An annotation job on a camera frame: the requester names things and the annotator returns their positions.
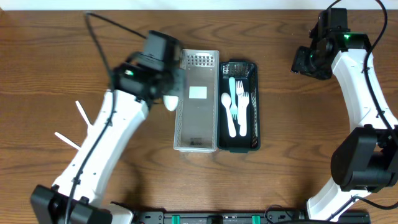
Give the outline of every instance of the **white fork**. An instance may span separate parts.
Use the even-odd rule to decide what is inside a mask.
[[[246,136],[247,132],[248,132],[248,123],[247,123],[247,107],[248,104],[250,102],[250,98],[249,98],[249,92],[244,92],[243,96],[242,96],[242,123],[241,123],[241,129],[239,130],[239,134],[241,136]]]
[[[238,96],[238,124],[242,123],[242,96],[243,96],[243,82],[236,82],[236,94]]]

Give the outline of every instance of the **green light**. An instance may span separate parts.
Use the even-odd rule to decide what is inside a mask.
[[[126,75],[131,75],[131,76],[134,75],[134,72],[132,72],[132,71],[130,71],[130,70],[126,70],[124,73],[125,73]]]

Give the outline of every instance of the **plastic fork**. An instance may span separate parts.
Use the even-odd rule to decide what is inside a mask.
[[[242,123],[242,96],[243,96],[243,82],[236,82],[236,94],[238,96],[238,124]]]
[[[238,118],[238,107],[236,106],[236,102],[235,102],[235,78],[234,77],[230,77],[229,78],[229,91],[231,92],[231,115],[232,115],[232,119],[236,120]]]
[[[247,118],[247,113],[246,113],[247,109],[246,108],[248,107],[248,104],[250,102],[249,92],[243,93],[241,102],[242,102],[241,103],[242,104],[242,116],[241,116],[242,123],[241,123],[241,129],[239,130],[239,134],[241,136],[246,136],[246,134],[248,132],[248,123],[247,123],[248,118]]]

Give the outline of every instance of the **green clip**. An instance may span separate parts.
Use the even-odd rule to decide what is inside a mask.
[[[180,216],[179,215],[172,216],[172,224],[180,224]]]
[[[261,217],[259,215],[253,215],[252,217],[253,224],[261,224]]]

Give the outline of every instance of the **white plastic stick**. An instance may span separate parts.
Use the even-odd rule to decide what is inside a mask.
[[[77,106],[77,108],[78,108],[78,110],[79,110],[81,116],[82,116],[83,119],[86,121],[87,126],[88,126],[88,127],[91,127],[92,125],[91,125],[90,121],[88,120],[87,114],[86,114],[86,112],[84,111],[83,107],[81,106],[80,102],[79,102],[78,100],[76,100],[75,103],[76,103],[76,106]]]
[[[63,142],[67,143],[71,147],[74,147],[75,149],[80,150],[80,146],[78,146],[76,143],[74,143],[73,141],[71,141],[67,137],[63,136],[62,134],[60,134],[58,132],[55,132],[54,134],[56,135],[56,137],[60,138]]]

